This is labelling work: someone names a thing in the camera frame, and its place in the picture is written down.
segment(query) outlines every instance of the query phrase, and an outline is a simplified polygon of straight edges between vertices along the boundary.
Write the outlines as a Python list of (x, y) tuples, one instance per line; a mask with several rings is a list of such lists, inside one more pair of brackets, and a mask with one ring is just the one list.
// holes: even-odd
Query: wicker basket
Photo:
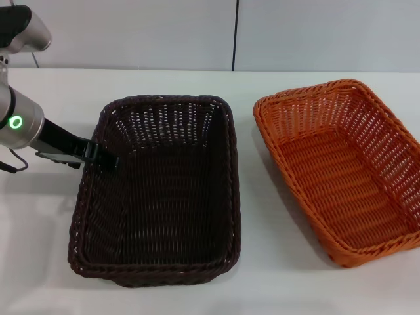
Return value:
[(201, 284), (241, 249), (236, 134), (215, 96), (116, 100), (93, 137), (117, 171), (86, 165), (68, 261), (84, 277), (124, 287)]
[(420, 145), (363, 83), (280, 92), (260, 99), (254, 116), (337, 264), (420, 245)]

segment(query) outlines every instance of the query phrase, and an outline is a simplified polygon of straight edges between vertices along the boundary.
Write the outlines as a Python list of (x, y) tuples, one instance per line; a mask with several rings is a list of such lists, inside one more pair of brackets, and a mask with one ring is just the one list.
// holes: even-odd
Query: green led ring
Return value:
[(12, 129), (21, 128), (24, 121), (19, 115), (15, 115), (9, 119), (9, 125)]

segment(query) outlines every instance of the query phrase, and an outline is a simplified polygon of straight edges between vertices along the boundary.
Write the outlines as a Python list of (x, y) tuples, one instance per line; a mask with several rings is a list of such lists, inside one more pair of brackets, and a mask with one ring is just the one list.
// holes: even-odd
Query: basket rim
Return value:
[(290, 166), (287, 164), (284, 155), (280, 150), (280, 147), (276, 144), (276, 141), (272, 138), (272, 135), (268, 130), (266, 121), (264, 120), (263, 115), (261, 114), (261, 112), (265, 108), (273, 104), (278, 104), (279, 102), (286, 102), (288, 100), (294, 100), (300, 97), (313, 96), (316, 93), (320, 92), (327, 92), (332, 89), (336, 89), (337, 87), (354, 88), (362, 92), (363, 96), (370, 100), (373, 107), (376, 110), (378, 110), (380, 115), (391, 124), (392, 128), (395, 128), (398, 131), (398, 133), (400, 133), (400, 135), (410, 143), (410, 146), (415, 151), (415, 154), (417, 156), (420, 156), (420, 144), (414, 139), (413, 135), (402, 125), (402, 122), (399, 119), (397, 119), (394, 113), (379, 99), (379, 97), (367, 85), (355, 79), (341, 79), (314, 85), (311, 87), (289, 89), (259, 99), (254, 105), (253, 114), (261, 132), (261, 135), (264, 138), (264, 141), (266, 142), (270, 153), (282, 161), (283, 166), (280, 167), (277, 162), (276, 164), (280, 168), (280, 171), (283, 174), (286, 184), (289, 186), (293, 194), (297, 197), (301, 207), (304, 208), (305, 213), (309, 215), (317, 224), (319, 224), (327, 232), (327, 235), (329, 236), (328, 241), (333, 242), (336, 247), (338, 246), (342, 251), (345, 251), (346, 253), (351, 253), (353, 255), (372, 255), (387, 247), (397, 247), (398, 244), (400, 244), (401, 246), (405, 245), (410, 241), (414, 242), (415, 239), (420, 237), (420, 231), (407, 233), (399, 236), (398, 238), (394, 238), (389, 241), (384, 241), (380, 244), (372, 245), (370, 247), (355, 248), (347, 244), (336, 233), (334, 233), (334, 231), (332, 231), (328, 224), (325, 223), (324, 219), (321, 218), (321, 216), (319, 216), (318, 212), (316, 211), (316, 207), (312, 204), (312, 202), (301, 189), (293, 171), (291, 171)]
[[(108, 264), (108, 263), (91, 263), (85, 257), (83, 252), (84, 242), (81, 240), (81, 235), (85, 230), (85, 225), (87, 223), (87, 209), (84, 211), (83, 214), (80, 215), (80, 228), (74, 228), (74, 220), (76, 210), (73, 213), (72, 225), (70, 226), (70, 242), (69, 242), (69, 249), (68, 249), (68, 262), (71, 265), (73, 271), (78, 274), (88, 276), (91, 278), (108, 278), (108, 279), (116, 279), (119, 278), (119, 273), (132, 273), (135, 274), (147, 274), (148, 278), (150, 274), (156, 274), (158, 276), (162, 272), (173, 272), (174, 274), (178, 274), (179, 272), (191, 272), (192, 270), (220, 270), (220, 272), (214, 272), (213, 274), (208, 274), (210, 278), (214, 278), (215, 276), (222, 274), (224, 272), (229, 271), (238, 261), (240, 250), (241, 250), (241, 214), (240, 214), (240, 192), (239, 192), (239, 177), (238, 177), (238, 158), (237, 158), (237, 148), (236, 148), (236, 133), (234, 128), (234, 121), (232, 117), (232, 111), (229, 105), (220, 97), (212, 96), (212, 95), (200, 95), (200, 96), (191, 96), (191, 95), (167, 95), (167, 94), (160, 94), (160, 95), (148, 95), (142, 94), (138, 96), (128, 96), (126, 98), (115, 100), (109, 105), (105, 106), (104, 109), (100, 113), (100, 120), (99, 124), (104, 123), (109, 119), (110, 115), (112, 114), (113, 110), (120, 106), (132, 104), (133, 102), (147, 100), (148, 102), (168, 102), (169, 100), (176, 101), (176, 102), (197, 102), (197, 101), (204, 101), (208, 102), (208, 104), (215, 104), (220, 106), (223, 111), (223, 117), (226, 122), (226, 133), (228, 135), (228, 139), (226, 142), (228, 143), (228, 147), (226, 148), (230, 158), (230, 172), (228, 174), (229, 178), (229, 185), (230, 185), (230, 201), (232, 204), (231, 210), (231, 217), (232, 217), (232, 225), (230, 226), (230, 231), (234, 234), (232, 237), (232, 246), (231, 250), (226, 249), (226, 254), (223, 255), (223, 259), (219, 259), (219, 261), (215, 262), (204, 262), (199, 264)], [(97, 129), (95, 129), (94, 137), (96, 138)], [(81, 179), (81, 183), (86, 176), (86, 169), (83, 170), (83, 175)], [(86, 187), (88, 192), (88, 198), (91, 197), (92, 192), (92, 183), (89, 187)], [(79, 196), (77, 198), (76, 209), (79, 207)], [(70, 248), (72, 244), (72, 234), (76, 234), (75, 242), (79, 242), (77, 248), (79, 252), (76, 254), (73, 251), (73, 248)]]

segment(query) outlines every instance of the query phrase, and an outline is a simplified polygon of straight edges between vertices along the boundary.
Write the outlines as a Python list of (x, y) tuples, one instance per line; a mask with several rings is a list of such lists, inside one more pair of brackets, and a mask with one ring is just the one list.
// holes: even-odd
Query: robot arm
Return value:
[[(0, 144), (11, 150), (30, 146), (39, 157), (77, 169), (81, 163), (100, 163), (115, 169), (118, 157), (94, 141), (55, 125), (44, 117), (40, 105), (9, 86), (8, 53), (43, 51), (50, 44), (50, 32), (29, 7), (0, 7)], [(0, 170), (17, 171), (1, 162)]]

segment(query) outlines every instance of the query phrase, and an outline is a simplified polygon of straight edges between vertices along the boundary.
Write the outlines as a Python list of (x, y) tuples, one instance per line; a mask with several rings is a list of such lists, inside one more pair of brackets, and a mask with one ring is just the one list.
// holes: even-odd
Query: black wire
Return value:
[(238, 32), (238, 13), (239, 13), (239, 0), (236, 0), (235, 32), (234, 32), (234, 52), (233, 52), (233, 55), (232, 55), (232, 71), (235, 71), (236, 33)]
[(22, 161), (25, 164), (25, 166), (21, 167), (20, 169), (17, 169), (16, 172), (21, 172), (21, 171), (24, 171), (25, 169), (28, 168), (29, 165), (28, 165), (28, 162), (27, 161), (25, 161), (20, 156), (18, 156), (18, 154), (14, 150), (10, 149), (10, 152), (12, 152), (12, 154), (14, 156), (16, 156), (20, 161)]

